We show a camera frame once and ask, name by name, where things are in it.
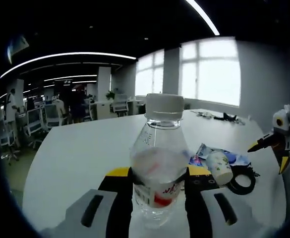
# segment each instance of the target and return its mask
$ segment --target plastic water bottle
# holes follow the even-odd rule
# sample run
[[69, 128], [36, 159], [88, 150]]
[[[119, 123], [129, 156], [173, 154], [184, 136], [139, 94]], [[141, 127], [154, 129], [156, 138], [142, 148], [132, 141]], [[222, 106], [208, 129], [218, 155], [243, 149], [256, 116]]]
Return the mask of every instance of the plastic water bottle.
[[178, 181], [189, 162], [180, 120], [183, 97], [171, 94], [148, 94], [147, 123], [131, 149], [131, 167], [137, 181], [134, 197], [143, 213], [145, 226], [164, 224], [184, 181]]

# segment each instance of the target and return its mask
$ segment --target office floor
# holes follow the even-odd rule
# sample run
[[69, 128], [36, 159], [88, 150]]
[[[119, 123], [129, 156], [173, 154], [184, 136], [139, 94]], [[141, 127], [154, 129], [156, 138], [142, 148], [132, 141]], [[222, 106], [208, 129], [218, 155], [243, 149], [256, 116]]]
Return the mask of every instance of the office floor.
[[20, 151], [20, 154], [18, 155], [19, 161], [11, 161], [11, 166], [8, 165], [7, 160], [3, 160], [3, 167], [10, 186], [11, 194], [14, 196], [20, 207], [22, 207], [22, 197], [26, 178], [35, 155], [35, 150], [26, 148]]

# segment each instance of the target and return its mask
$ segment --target ceiling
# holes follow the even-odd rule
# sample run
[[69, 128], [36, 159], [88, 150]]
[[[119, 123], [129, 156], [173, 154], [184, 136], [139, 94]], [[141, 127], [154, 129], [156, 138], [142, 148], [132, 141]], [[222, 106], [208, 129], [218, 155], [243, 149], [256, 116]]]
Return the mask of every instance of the ceiling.
[[[285, 47], [290, 44], [290, 2], [283, 0], [196, 0], [220, 36]], [[214, 37], [205, 21], [185, 0], [112, 0], [70, 6], [7, 6], [1, 11], [0, 75], [25, 61], [68, 52], [103, 52], [139, 58], [180, 43]], [[6, 57], [11, 39], [23, 35], [26, 49]], [[99, 66], [112, 71], [134, 63], [111, 56], [60, 56], [38, 60], [1, 78], [25, 80], [25, 90], [45, 85], [44, 79], [97, 74]]]

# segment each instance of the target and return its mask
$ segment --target white office chair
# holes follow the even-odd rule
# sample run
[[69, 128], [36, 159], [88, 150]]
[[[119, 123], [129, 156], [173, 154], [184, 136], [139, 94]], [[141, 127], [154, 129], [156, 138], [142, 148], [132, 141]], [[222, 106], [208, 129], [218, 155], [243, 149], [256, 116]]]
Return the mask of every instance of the white office chair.
[[5, 124], [4, 120], [0, 120], [0, 146], [4, 147], [7, 146], [9, 149], [9, 152], [5, 155], [1, 156], [1, 159], [7, 159], [8, 164], [11, 165], [10, 160], [14, 159], [18, 161], [19, 159], [16, 156], [16, 153], [19, 151], [13, 151], [12, 147], [15, 143], [14, 133], [13, 130]]
[[46, 113], [46, 125], [48, 129], [66, 124], [67, 118], [62, 118], [59, 115], [56, 105], [47, 104], [44, 106], [44, 108]]
[[30, 145], [33, 145], [33, 149], [36, 147], [36, 143], [42, 143], [41, 139], [35, 138], [35, 133], [38, 133], [43, 130], [42, 123], [40, 120], [40, 110], [41, 108], [35, 108], [27, 111], [27, 125], [24, 127], [26, 135], [30, 138]]
[[113, 112], [116, 113], [118, 117], [126, 116], [128, 113], [127, 95], [115, 94], [112, 107]]

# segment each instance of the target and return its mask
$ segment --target grey plastic part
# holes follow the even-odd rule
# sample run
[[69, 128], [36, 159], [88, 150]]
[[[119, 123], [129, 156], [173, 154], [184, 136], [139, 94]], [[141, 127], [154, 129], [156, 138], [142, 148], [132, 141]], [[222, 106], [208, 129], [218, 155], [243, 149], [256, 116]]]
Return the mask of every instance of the grey plastic part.
[[[81, 224], [83, 214], [95, 195], [103, 199], [95, 213], [91, 227]], [[106, 237], [106, 226], [116, 192], [92, 189], [73, 203], [65, 212], [65, 220], [53, 229], [44, 229], [40, 234], [45, 238]]]
[[[237, 221], [228, 225], [225, 221], [223, 212], [214, 196], [222, 193], [230, 203]], [[201, 192], [205, 204], [208, 207], [213, 238], [235, 238], [235, 237], [254, 237], [254, 235], [263, 228], [252, 216], [252, 210], [243, 200], [236, 197], [228, 188], [218, 188]]]

